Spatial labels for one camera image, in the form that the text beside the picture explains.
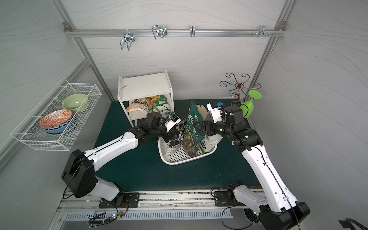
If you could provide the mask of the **dark green soil bag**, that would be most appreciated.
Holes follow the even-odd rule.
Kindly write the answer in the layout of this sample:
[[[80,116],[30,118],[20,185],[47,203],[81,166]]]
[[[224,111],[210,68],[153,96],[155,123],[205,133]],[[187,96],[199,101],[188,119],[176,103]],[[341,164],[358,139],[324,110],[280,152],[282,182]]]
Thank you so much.
[[[205,117],[201,115],[197,104],[194,101],[191,101],[182,142],[185,153],[191,158],[196,156],[198,145],[205,137],[195,129],[194,124],[197,124],[204,119]]]

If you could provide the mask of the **white green shelf bag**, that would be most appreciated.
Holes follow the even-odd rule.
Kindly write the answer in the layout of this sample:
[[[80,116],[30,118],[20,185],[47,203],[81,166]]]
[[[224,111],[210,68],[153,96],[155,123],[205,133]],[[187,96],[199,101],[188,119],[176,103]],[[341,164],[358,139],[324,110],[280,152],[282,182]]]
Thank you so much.
[[[172,113],[171,107],[164,95],[152,97],[152,112],[160,113],[163,118],[168,117]]]

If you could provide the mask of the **white perforated plastic basket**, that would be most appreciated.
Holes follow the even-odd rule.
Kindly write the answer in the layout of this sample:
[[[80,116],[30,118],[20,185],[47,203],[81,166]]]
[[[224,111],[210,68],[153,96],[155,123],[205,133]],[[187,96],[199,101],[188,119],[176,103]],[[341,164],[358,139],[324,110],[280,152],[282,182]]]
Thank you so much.
[[[168,146],[169,144],[166,143],[163,138],[159,138],[158,150],[159,150],[161,160],[165,164],[171,165],[171,166],[199,160],[201,158],[210,156],[217,150],[217,144],[211,149],[210,152],[203,152],[202,149],[199,148],[198,151],[196,152],[195,157],[190,157],[189,155],[185,153],[182,144],[179,145],[179,147],[176,149],[174,153],[167,154]]]

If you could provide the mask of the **black white fertilizer bag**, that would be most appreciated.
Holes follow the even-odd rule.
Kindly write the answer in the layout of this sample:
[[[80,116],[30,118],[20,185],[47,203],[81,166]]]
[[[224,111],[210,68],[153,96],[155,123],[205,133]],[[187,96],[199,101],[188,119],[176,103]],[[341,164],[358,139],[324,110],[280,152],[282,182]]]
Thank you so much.
[[[167,156],[174,154],[181,146],[186,129],[186,122],[187,119],[179,122],[178,125],[171,129],[171,131],[174,131],[174,137],[168,142],[168,147],[166,150]]]

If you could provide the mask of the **white green fertilizer bag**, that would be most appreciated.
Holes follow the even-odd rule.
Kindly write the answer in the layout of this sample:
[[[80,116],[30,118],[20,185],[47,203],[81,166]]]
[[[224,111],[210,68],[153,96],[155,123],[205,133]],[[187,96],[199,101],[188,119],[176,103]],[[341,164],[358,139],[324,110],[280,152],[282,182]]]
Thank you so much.
[[[199,148],[203,153],[209,153],[214,150],[217,144],[223,139],[223,136],[215,134],[213,136],[205,136],[200,142]]]

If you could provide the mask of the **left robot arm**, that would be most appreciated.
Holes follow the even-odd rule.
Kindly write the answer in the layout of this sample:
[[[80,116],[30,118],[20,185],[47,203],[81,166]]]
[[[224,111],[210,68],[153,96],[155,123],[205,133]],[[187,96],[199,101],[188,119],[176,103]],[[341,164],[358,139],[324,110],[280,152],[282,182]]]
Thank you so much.
[[[151,138],[174,140],[185,125],[176,114],[164,118],[158,112],[150,112],[144,121],[127,130],[122,136],[94,149],[73,151],[62,173],[66,188],[76,198],[97,196],[107,201],[123,197],[124,191],[113,182],[96,176],[104,165],[123,153],[137,148]]]

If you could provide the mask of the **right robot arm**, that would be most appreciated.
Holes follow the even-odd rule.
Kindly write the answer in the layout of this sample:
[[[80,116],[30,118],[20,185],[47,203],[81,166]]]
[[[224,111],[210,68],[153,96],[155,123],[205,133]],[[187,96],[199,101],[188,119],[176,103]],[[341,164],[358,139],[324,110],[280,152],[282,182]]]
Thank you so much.
[[[309,215],[310,209],[287,188],[274,168],[258,133],[247,127],[239,106],[224,106],[220,102],[207,105],[210,119],[194,124],[200,134],[228,138],[249,163],[265,196],[245,185],[232,188],[232,197],[251,209],[266,230],[289,230]]]

